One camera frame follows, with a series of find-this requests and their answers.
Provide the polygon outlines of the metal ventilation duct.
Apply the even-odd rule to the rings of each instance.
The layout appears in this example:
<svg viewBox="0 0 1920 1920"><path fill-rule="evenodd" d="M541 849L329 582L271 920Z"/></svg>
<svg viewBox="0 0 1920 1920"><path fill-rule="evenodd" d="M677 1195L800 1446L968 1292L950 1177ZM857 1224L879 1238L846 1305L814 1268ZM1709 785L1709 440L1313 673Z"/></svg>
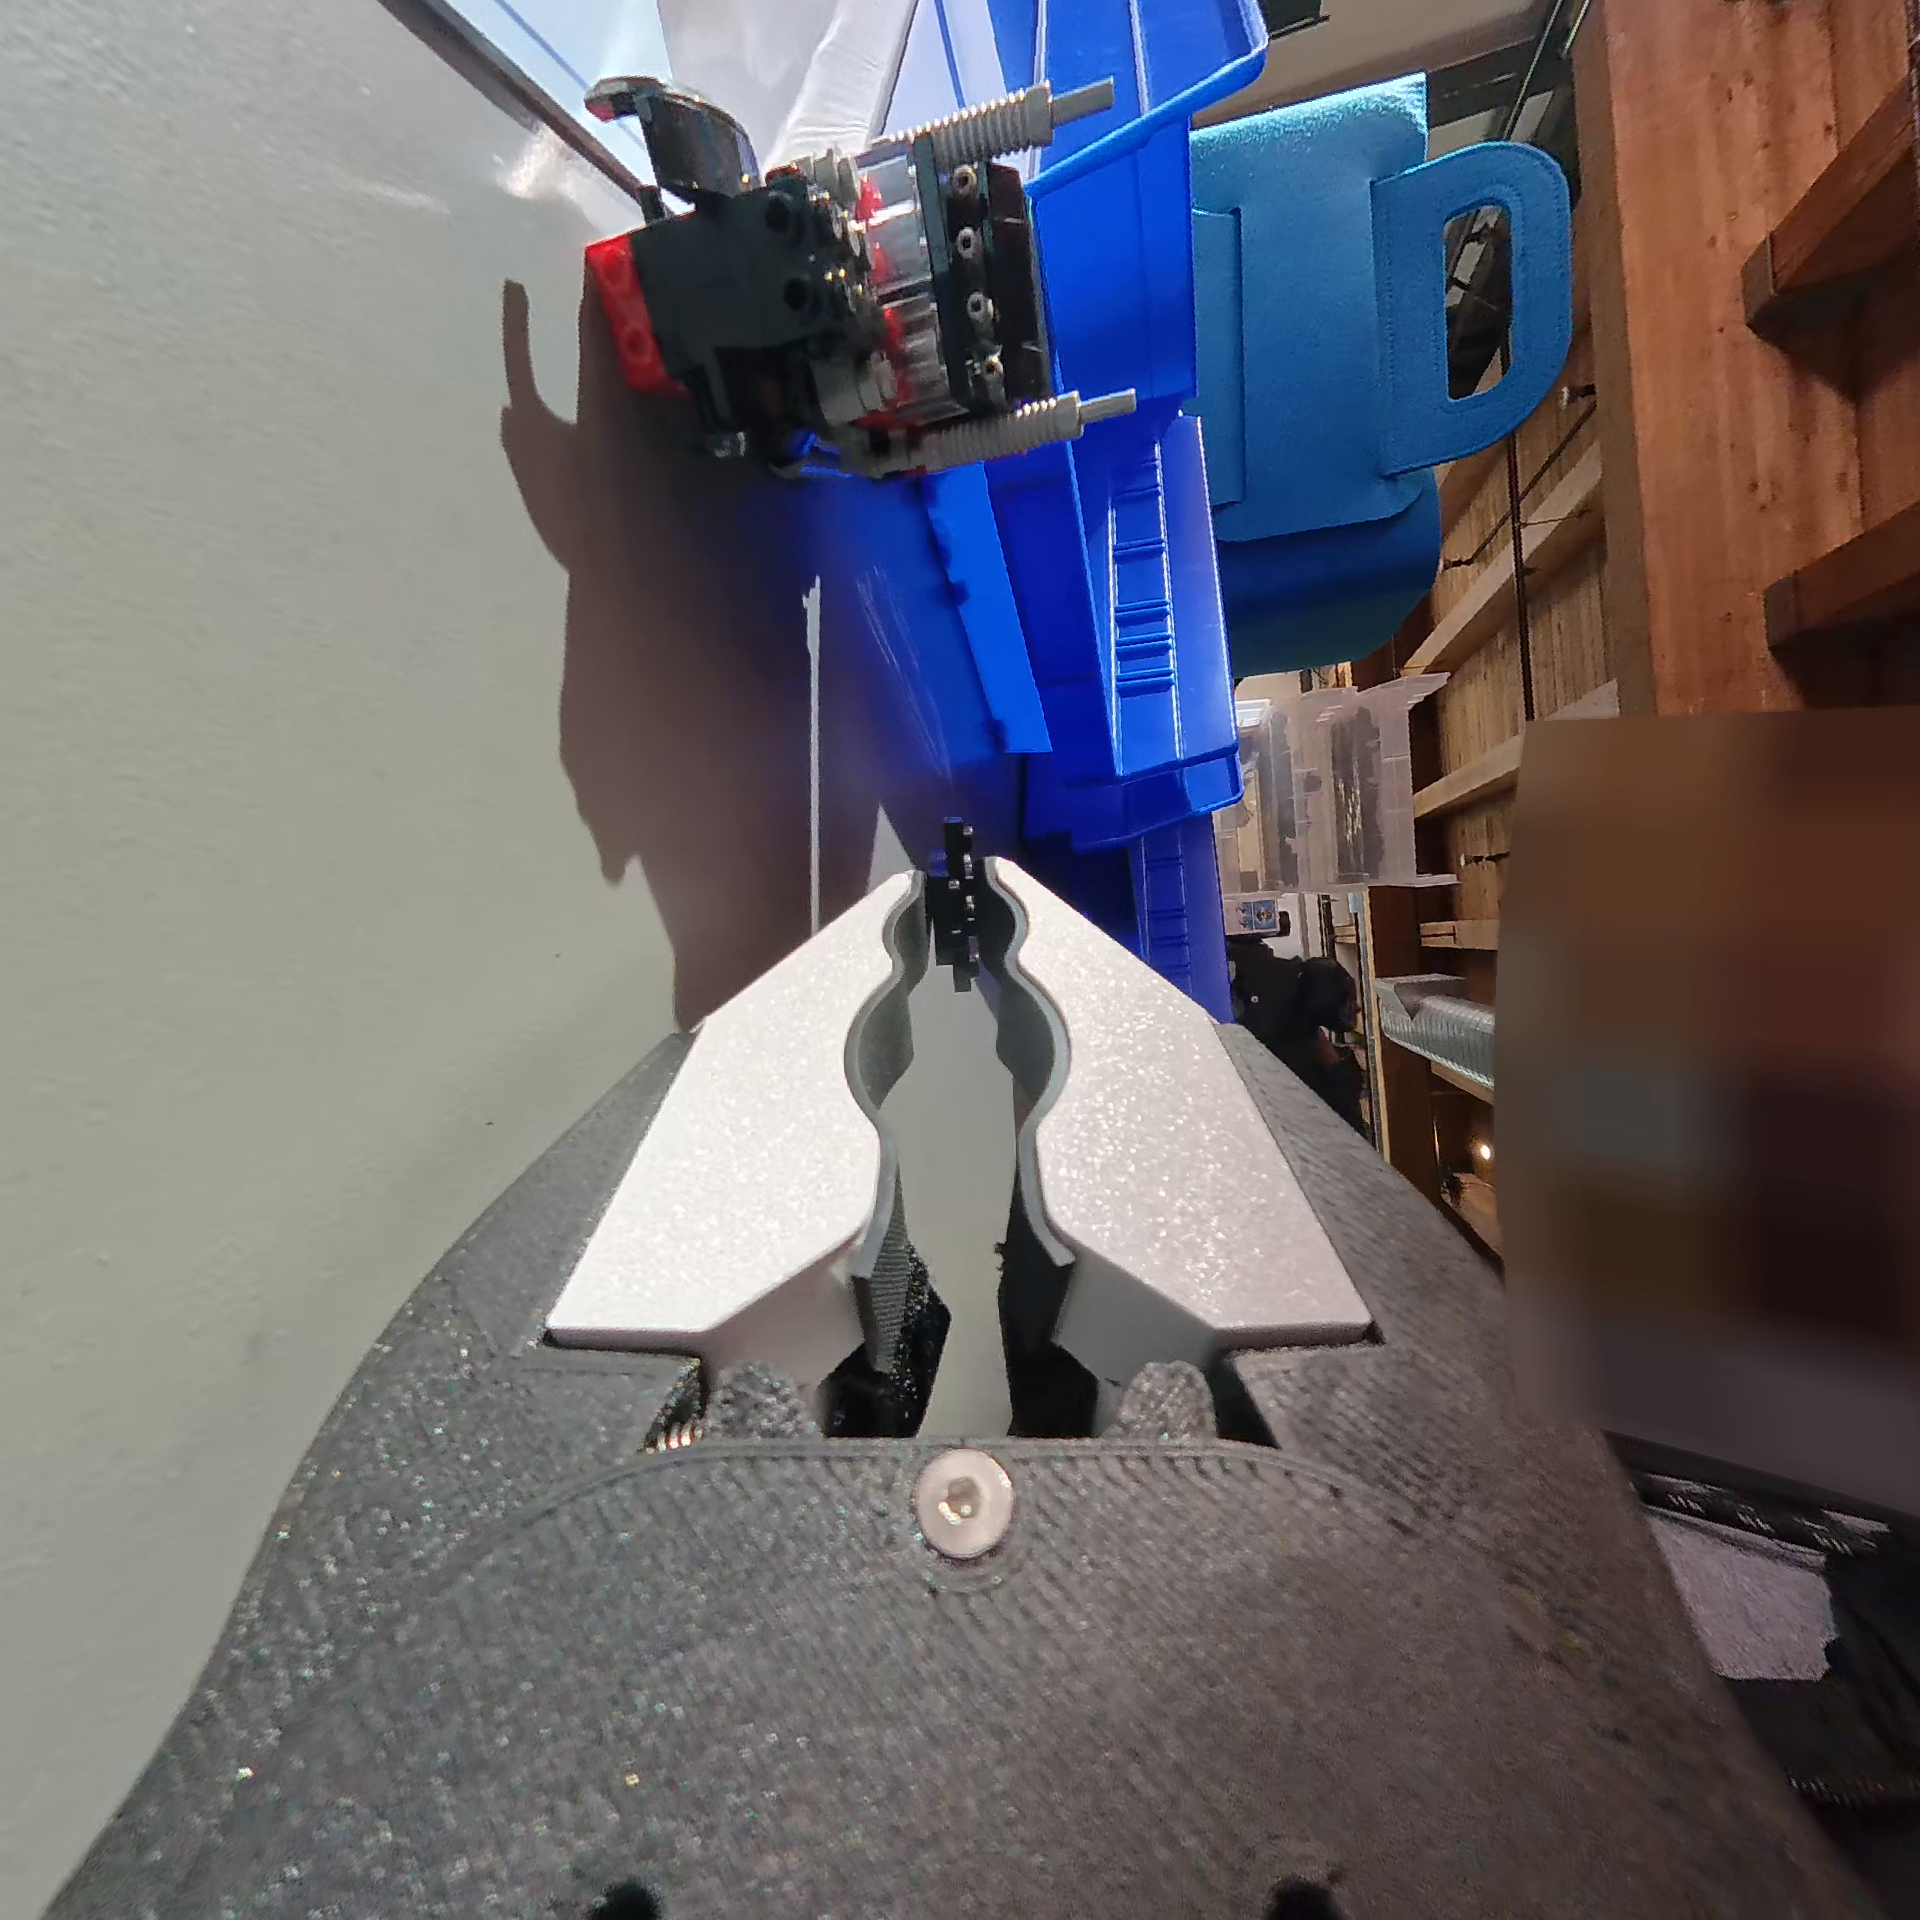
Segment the metal ventilation duct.
<svg viewBox="0 0 1920 1920"><path fill-rule="evenodd" d="M1457 980L1376 980L1376 1046L1405 1046L1457 1088L1490 1102L1490 1007Z"/></svg>

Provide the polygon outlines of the toy brick truck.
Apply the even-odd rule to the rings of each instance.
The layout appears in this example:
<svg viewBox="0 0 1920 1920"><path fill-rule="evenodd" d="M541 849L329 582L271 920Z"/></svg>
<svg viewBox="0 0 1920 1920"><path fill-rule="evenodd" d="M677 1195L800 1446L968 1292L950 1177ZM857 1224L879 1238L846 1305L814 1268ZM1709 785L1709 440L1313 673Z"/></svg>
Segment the toy brick truck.
<svg viewBox="0 0 1920 1920"><path fill-rule="evenodd" d="M602 239L590 289L624 375L685 391L718 462L943 473L1143 398L1053 389L1041 239L1009 162L1120 103L1120 80L1027 80L771 173L738 116L655 73L606 73L584 103L640 127L655 192L685 197Z"/></svg>

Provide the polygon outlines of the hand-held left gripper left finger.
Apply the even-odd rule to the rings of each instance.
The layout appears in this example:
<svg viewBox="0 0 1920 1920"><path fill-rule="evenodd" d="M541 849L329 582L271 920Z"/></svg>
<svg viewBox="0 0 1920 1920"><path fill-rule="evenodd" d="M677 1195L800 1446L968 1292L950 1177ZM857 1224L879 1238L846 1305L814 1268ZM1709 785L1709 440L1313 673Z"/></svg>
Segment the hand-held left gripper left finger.
<svg viewBox="0 0 1920 1920"><path fill-rule="evenodd" d="M729 996L689 1031L541 1337L701 1350L708 1378L761 1366L832 1437L908 1437L950 1333L888 1132L922 980L924 877L888 877Z"/></svg>

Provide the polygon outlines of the clear plastic storage box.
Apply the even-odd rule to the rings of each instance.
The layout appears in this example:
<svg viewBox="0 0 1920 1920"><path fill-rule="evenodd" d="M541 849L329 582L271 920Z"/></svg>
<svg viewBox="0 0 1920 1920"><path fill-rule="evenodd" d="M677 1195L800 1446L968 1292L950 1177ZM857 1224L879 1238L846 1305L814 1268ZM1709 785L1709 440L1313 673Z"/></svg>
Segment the clear plastic storage box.
<svg viewBox="0 0 1920 1920"><path fill-rule="evenodd" d="M1413 849L1413 702L1440 692L1441 673L1240 701L1240 802L1213 809L1224 926L1274 926L1280 894L1441 884Z"/></svg>

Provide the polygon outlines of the black jacket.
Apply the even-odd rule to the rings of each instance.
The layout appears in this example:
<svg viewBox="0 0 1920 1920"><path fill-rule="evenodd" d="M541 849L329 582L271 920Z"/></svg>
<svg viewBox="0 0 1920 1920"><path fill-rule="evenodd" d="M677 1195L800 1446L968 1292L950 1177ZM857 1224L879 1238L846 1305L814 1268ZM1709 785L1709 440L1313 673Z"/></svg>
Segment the black jacket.
<svg viewBox="0 0 1920 1920"><path fill-rule="evenodd" d="M1920 1560L1905 1541L1832 1567L1832 1673L1729 1686L1745 1729L1814 1806L1886 1920L1920 1909Z"/></svg>

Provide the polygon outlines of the blue plastic bin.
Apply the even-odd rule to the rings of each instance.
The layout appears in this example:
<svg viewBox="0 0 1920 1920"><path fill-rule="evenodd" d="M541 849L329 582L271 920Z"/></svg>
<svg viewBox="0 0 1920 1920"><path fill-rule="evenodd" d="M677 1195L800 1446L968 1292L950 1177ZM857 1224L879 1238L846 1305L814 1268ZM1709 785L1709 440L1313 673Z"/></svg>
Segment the blue plastic bin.
<svg viewBox="0 0 1920 1920"><path fill-rule="evenodd" d="M1213 877L1224 802L1240 802L1240 768L1224 758L1093 785L1063 785L1055 758L1027 758L1016 859L1132 959L1185 984L1208 1017L1235 1017L1235 932Z"/></svg>
<svg viewBox="0 0 1920 1920"><path fill-rule="evenodd" d="M857 768L846 692L879 701L896 840L968 809L991 857L1121 873L1194 857L1235 802L1235 643L1195 417L1194 116L1259 80L1259 0L922 0L879 131L1000 87L1120 80L1027 173L1041 210L1053 357L1079 391L1143 391L1027 462L924 488L819 488L832 782Z"/></svg>

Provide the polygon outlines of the blue felt bag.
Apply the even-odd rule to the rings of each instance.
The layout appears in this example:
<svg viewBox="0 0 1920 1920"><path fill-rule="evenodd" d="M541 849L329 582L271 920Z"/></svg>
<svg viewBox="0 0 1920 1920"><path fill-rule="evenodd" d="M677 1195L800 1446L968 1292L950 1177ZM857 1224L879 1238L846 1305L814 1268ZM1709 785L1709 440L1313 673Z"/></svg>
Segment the blue felt bag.
<svg viewBox="0 0 1920 1920"><path fill-rule="evenodd" d="M1432 73L1194 131L1195 428L1235 684L1351 664L1441 560L1440 464L1515 434L1577 344L1570 173L1432 152ZM1508 372L1449 391L1441 232L1508 210Z"/></svg>

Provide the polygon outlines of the black brick assembly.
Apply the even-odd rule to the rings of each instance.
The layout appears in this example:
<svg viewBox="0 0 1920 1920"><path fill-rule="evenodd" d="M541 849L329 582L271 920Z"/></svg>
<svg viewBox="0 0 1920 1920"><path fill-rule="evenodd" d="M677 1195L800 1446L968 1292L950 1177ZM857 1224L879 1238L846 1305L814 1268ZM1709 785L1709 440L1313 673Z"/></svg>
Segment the black brick assembly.
<svg viewBox="0 0 1920 1920"><path fill-rule="evenodd" d="M950 971L950 996L979 996L979 832L958 809L924 857L924 951Z"/></svg>

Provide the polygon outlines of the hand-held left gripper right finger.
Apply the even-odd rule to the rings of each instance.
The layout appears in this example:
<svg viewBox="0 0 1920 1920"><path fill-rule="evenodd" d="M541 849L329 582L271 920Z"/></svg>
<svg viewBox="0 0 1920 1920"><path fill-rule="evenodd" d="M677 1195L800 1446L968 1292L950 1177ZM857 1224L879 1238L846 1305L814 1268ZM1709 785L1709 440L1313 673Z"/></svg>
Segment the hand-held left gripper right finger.
<svg viewBox="0 0 1920 1920"><path fill-rule="evenodd" d="M1359 1345L1224 1028L1016 859L983 859L991 1053L1016 1086L1000 1366L1016 1437L1096 1437L1147 1366Z"/></svg>

